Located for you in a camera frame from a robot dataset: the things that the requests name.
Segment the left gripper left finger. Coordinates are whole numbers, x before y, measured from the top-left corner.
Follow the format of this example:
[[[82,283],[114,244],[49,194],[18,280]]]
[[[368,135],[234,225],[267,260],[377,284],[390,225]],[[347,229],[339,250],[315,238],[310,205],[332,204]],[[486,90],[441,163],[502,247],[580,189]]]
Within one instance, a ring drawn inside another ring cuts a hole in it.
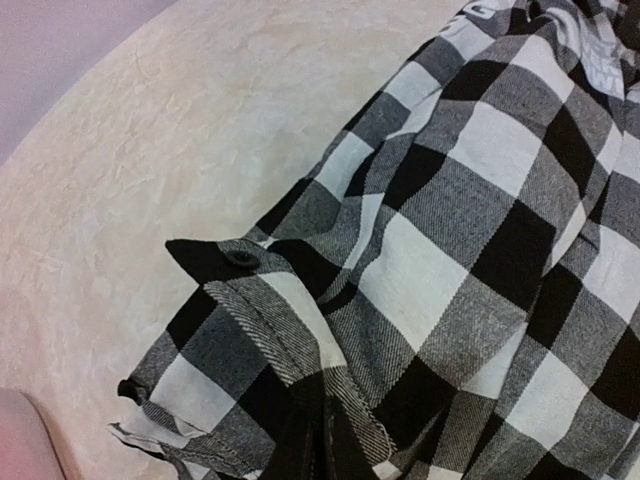
[[[267,431],[275,435],[275,447],[261,477],[326,479],[325,375],[315,373],[286,385],[275,373],[263,372],[259,380]]]

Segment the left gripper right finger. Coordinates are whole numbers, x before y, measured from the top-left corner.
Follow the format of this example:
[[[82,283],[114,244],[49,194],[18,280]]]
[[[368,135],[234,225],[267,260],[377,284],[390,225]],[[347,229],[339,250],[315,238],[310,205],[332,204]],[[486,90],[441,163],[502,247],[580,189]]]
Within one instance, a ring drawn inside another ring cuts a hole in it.
[[[324,444],[328,479],[377,478],[366,460],[342,403],[334,397],[328,399],[324,408]]]

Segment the black white plaid shirt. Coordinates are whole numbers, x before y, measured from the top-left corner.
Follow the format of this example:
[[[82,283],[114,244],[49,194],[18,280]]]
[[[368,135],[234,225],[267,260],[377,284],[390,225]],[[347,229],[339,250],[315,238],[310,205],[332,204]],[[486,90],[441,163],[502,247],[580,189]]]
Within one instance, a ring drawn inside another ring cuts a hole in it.
[[[468,3],[244,236],[166,247],[197,289],[110,432],[179,478],[263,479],[263,372],[324,374],[376,479],[626,478],[638,3]]]

